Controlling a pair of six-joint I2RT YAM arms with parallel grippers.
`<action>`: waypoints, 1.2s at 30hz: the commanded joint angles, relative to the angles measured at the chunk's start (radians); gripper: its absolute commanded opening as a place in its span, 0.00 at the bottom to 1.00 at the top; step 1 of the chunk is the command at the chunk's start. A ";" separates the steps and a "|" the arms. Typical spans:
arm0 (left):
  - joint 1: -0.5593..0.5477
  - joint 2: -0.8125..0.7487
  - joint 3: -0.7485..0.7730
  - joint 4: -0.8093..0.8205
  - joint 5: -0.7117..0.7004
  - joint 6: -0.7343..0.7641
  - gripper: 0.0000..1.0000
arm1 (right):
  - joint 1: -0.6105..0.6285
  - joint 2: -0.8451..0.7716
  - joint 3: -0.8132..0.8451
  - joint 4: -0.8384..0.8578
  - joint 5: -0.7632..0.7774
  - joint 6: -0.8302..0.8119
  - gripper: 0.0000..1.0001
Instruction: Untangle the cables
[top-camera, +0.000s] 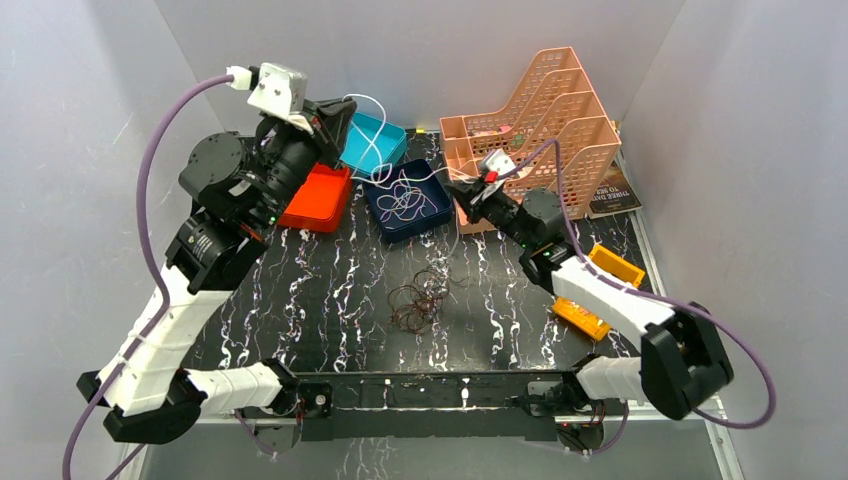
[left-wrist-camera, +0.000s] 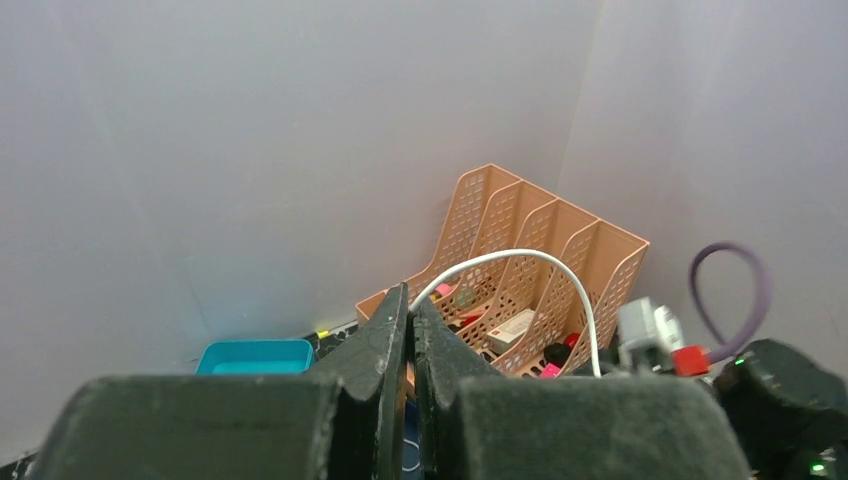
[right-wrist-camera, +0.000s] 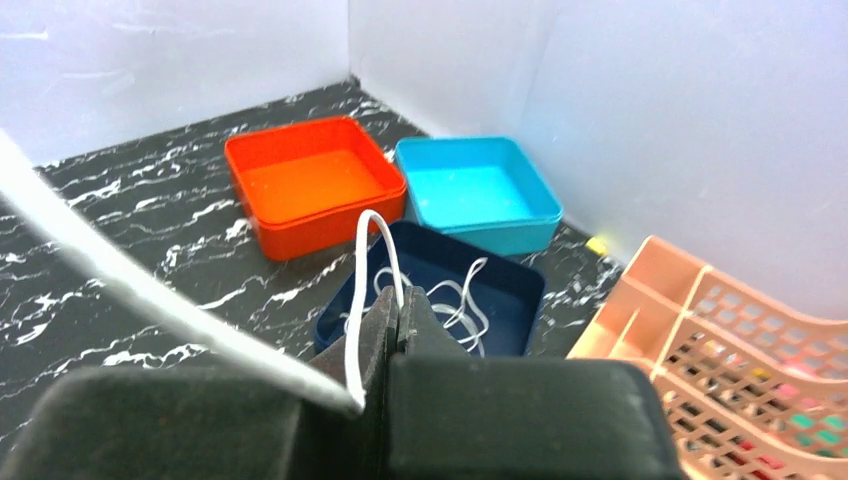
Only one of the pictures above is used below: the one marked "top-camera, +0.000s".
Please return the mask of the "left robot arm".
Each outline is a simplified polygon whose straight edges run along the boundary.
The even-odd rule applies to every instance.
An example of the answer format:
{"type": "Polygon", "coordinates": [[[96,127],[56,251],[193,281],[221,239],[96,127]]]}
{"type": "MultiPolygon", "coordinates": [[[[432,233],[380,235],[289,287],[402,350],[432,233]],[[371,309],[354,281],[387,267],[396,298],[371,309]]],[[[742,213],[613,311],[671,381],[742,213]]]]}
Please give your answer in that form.
{"type": "Polygon", "coordinates": [[[220,132],[195,145],[178,179],[191,214],[166,251],[158,285],[117,356],[77,383],[107,409],[113,440],[161,445],[205,417],[247,408],[290,416],[302,406],[298,378],[276,359],[210,371],[183,360],[264,254],[263,231],[312,169],[340,166],[356,109],[348,97],[306,101],[304,126],[267,114],[253,135],[220,132]]]}

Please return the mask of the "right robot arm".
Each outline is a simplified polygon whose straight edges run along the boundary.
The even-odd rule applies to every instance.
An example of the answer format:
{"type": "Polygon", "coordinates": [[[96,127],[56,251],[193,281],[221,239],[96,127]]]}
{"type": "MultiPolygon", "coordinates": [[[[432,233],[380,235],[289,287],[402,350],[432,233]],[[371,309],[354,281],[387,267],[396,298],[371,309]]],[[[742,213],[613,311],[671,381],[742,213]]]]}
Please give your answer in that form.
{"type": "Polygon", "coordinates": [[[602,400],[647,402],[681,420],[734,378],[717,328],[694,305],[666,306],[579,257],[558,196],[533,189],[517,202],[480,180],[449,182],[471,222],[485,220],[523,250],[525,276],[548,293],[575,302],[622,333],[636,357],[590,355],[567,370],[565,405],[590,413],[602,400]]]}

